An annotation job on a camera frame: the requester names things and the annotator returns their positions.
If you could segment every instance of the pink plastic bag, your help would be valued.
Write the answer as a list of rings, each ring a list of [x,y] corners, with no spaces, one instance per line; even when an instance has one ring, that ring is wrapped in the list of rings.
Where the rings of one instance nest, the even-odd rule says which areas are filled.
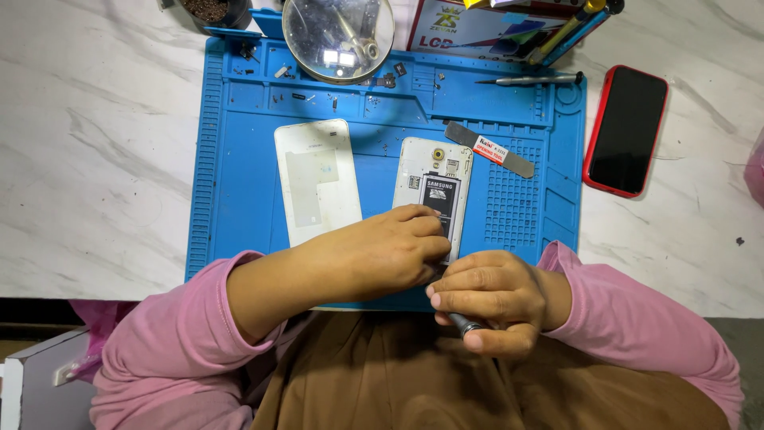
[[[751,197],[764,207],[764,129],[753,146],[746,170],[743,171],[743,179]]]
[[[69,303],[90,329],[90,342],[85,356],[72,363],[63,378],[66,381],[83,380],[92,383],[103,363],[101,351],[108,337],[119,321],[122,321],[138,303],[106,300],[69,300]]]

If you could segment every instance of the phone frame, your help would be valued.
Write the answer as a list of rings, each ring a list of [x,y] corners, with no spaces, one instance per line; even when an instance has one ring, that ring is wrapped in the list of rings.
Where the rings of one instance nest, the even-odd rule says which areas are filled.
[[[637,73],[641,73],[649,77],[654,77],[657,80],[661,80],[666,87],[665,97],[663,99],[663,107],[661,107],[660,117],[658,118],[658,127],[656,129],[656,135],[654,138],[652,138],[652,148],[650,149],[650,159],[647,161],[647,170],[645,171],[645,177],[642,182],[642,190],[640,190],[639,193],[630,193],[628,191],[623,191],[613,187],[608,187],[607,185],[600,184],[599,182],[595,182],[593,179],[589,177],[589,169],[591,167],[591,158],[594,155],[594,147],[597,145],[597,137],[599,137],[599,134],[600,134],[600,126],[602,125],[602,117],[604,116],[605,109],[607,108],[607,99],[610,95],[610,87],[613,85],[613,75],[616,73],[616,70],[618,70],[619,67],[622,67],[624,69],[634,70]],[[642,72],[641,70],[624,66],[622,64],[613,66],[612,68],[610,68],[610,70],[607,71],[607,73],[605,74],[605,83],[602,86],[602,93],[600,94],[600,105],[597,108],[597,118],[594,120],[594,128],[591,131],[591,138],[589,139],[589,147],[587,148],[586,156],[584,157],[584,169],[581,172],[583,181],[586,185],[592,188],[606,191],[608,193],[612,193],[619,197],[625,197],[625,198],[634,198],[639,196],[642,192],[644,192],[645,185],[647,182],[647,176],[650,173],[650,166],[652,165],[652,155],[655,153],[655,150],[656,150],[656,142],[658,141],[658,134],[661,131],[661,123],[663,122],[663,113],[665,112],[666,101],[668,99],[669,99],[669,83],[666,82],[666,80],[661,77],[657,77],[655,75],[651,75],[650,73],[645,73],[645,72]]]

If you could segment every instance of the pink long-sleeve shirt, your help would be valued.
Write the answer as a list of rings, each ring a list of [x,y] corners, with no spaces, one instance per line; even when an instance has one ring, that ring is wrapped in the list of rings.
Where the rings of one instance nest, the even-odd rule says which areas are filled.
[[[252,346],[234,326],[226,279],[261,256],[245,251],[216,260],[141,302],[116,327],[94,380],[90,418],[98,430],[249,429],[252,399],[262,396],[296,335],[284,333],[284,322]],[[573,294],[570,318],[546,336],[619,366],[674,373],[714,400],[737,429],[738,363],[703,318],[608,265],[581,264],[559,242],[547,246],[538,266],[565,273]],[[245,364],[259,393],[242,393]]]

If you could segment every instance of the label sticker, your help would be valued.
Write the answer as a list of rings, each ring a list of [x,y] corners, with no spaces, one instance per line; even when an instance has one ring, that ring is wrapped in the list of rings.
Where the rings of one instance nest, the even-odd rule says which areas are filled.
[[[490,139],[480,135],[477,137],[472,151],[477,152],[478,154],[488,158],[498,165],[504,163],[504,159],[509,153],[501,145],[498,145],[496,142],[492,142]]]

